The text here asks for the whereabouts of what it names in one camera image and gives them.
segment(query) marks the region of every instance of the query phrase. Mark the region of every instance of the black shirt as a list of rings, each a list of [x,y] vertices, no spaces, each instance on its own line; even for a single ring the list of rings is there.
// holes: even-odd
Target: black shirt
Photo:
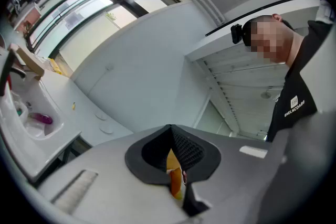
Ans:
[[[332,25],[308,21],[308,26],[309,33],[302,41],[298,54],[286,74],[281,95],[276,101],[266,141],[272,142],[278,131],[293,127],[299,119],[317,111],[300,71],[320,48]]]

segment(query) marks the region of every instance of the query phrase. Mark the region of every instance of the man's ear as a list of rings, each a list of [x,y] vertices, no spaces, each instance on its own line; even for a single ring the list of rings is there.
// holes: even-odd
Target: man's ear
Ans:
[[[272,17],[275,20],[278,20],[279,22],[282,22],[282,16],[281,15],[274,13],[274,14],[272,14]]]

